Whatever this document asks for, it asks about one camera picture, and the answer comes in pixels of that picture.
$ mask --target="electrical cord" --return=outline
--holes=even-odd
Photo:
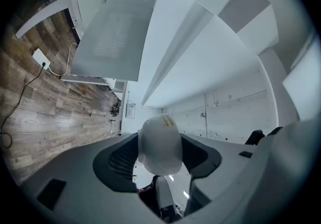
[[[60,77],[61,77],[61,76],[65,75],[65,74],[67,73],[68,63],[69,63],[69,57],[70,57],[70,48],[71,48],[71,45],[72,45],[72,44],[75,44],[75,45],[78,46],[78,44],[75,43],[75,42],[72,42],[72,43],[70,44],[70,46],[69,46],[69,50],[68,50],[68,60],[67,60],[67,65],[66,65],[66,71],[65,71],[65,73],[62,74],[62,75],[57,74],[57,73],[53,72],[53,71],[50,69],[50,67],[48,67],[48,69],[50,70],[50,72],[51,72],[52,74],[55,74],[56,76],[60,76]]]
[[[7,119],[8,119],[8,118],[14,113],[14,111],[18,108],[18,106],[19,106],[19,104],[20,104],[20,102],[21,102],[22,95],[24,94],[24,91],[25,91],[26,87],[27,87],[31,82],[33,82],[35,79],[37,79],[37,78],[40,76],[40,74],[41,74],[41,72],[42,72],[42,70],[44,69],[45,66],[46,66],[46,64],[43,63],[43,64],[42,64],[42,68],[41,68],[41,70],[40,70],[40,72],[39,72],[39,75],[38,75],[37,77],[35,77],[33,80],[31,80],[29,83],[25,84],[24,89],[22,90],[22,93],[21,93],[21,95],[20,95],[19,102],[18,102],[17,105],[7,114],[7,116],[5,117],[4,122],[2,122],[2,125],[1,125],[1,128],[0,128],[0,135],[1,135],[2,145],[3,145],[3,147],[4,147],[5,149],[9,149],[9,148],[11,147],[13,141],[12,141],[12,136],[11,136],[9,133],[2,132],[2,129],[3,129],[3,127],[4,127],[4,125],[5,125],[6,121],[7,121]],[[9,144],[8,147],[5,146],[2,135],[8,135],[8,136],[10,137],[10,144]]]

